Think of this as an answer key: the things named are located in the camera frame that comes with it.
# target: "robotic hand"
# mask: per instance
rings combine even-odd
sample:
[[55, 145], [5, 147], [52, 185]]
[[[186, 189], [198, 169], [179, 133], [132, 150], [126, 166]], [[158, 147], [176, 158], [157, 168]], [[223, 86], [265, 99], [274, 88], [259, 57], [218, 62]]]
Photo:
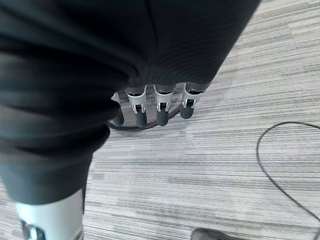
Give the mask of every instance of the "robotic hand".
[[0, 0], [0, 175], [26, 240], [81, 240], [93, 152], [105, 122], [123, 123], [126, 89], [145, 126], [185, 83], [181, 116], [200, 95], [259, 0]]

